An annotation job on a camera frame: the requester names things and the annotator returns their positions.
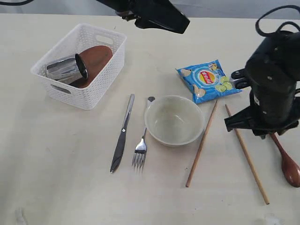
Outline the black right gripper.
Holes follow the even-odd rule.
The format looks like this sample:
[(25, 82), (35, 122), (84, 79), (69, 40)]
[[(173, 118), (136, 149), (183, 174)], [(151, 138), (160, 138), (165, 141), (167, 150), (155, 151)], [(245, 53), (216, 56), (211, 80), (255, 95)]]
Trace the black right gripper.
[(283, 123), (270, 125), (264, 122), (262, 117), (256, 114), (251, 106), (248, 106), (233, 116), (226, 118), (225, 125), (228, 132), (233, 129), (248, 129), (252, 130), (255, 136), (260, 136), (262, 139), (268, 134), (278, 133), (278, 135), (283, 135), (288, 130), (299, 125), (299, 107), (294, 106), (287, 120)]

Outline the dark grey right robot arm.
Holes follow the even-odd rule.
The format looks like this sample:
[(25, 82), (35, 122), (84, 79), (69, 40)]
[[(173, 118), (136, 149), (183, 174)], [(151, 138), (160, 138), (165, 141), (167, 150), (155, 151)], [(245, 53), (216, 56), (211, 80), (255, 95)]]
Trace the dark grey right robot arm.
[(243, 69), (232, 72), (237, 89), (250, 87), (250, 105), (225, 119), (227, 131), (252, 130), (255, 136), (284, 134), (300, 119), (300, 34), (282, 30), (266, 37)]

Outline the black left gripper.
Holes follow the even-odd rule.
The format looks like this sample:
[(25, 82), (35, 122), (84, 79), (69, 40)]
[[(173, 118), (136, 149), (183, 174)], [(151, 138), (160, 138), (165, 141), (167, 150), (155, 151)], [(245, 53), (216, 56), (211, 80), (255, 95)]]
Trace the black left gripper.
[(98, 0), (123, 20), (136, 20), (141, 29), (161, 29), (183, 34), (190, 20), (168, 0)]

